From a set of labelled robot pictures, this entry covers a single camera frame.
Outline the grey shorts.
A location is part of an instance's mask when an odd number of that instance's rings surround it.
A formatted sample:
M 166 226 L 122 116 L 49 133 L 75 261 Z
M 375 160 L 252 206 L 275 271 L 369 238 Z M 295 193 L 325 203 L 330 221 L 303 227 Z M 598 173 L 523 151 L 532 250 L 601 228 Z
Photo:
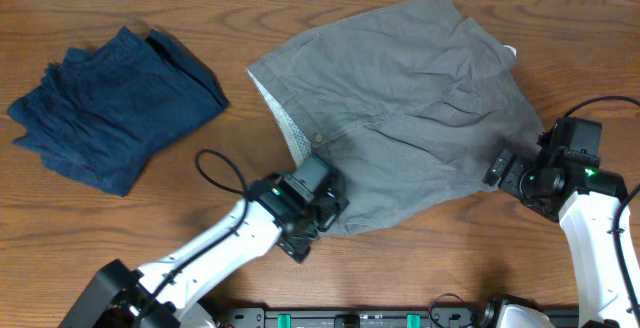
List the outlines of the grey shorts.
M 331 233 L 355 235 L 482 191 L 503 148 L 536 153 L 543 126 L 515 63 L 453 0 L 409 0 L 301 33 L 247 72 L 294 162 L 342 173 Z

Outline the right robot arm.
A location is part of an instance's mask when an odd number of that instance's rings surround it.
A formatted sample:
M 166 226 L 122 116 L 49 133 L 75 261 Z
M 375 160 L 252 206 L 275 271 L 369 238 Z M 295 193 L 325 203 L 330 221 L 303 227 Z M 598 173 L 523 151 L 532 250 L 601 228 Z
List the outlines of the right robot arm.
M 639 325 L 639 264 L 630 236 L 624 179 L 586 149 L 544 150 L 531 160 L 498 153 L 483 182 L 560 225 L 579 294 L 579 324 Z

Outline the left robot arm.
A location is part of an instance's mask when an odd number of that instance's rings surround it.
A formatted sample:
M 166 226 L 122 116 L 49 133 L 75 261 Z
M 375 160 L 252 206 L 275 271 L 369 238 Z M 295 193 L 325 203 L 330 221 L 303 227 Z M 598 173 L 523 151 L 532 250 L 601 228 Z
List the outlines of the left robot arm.
M 303 262 L 312 243 L 346 208 L 343 177 L 306 173 L 254 182 L 219 223 L 178 250 L 130 270 L 101 268 L 63 318 L 64 327 L 208 326 L 190 314 L 198 301 L 249 261 L 281 248 Z

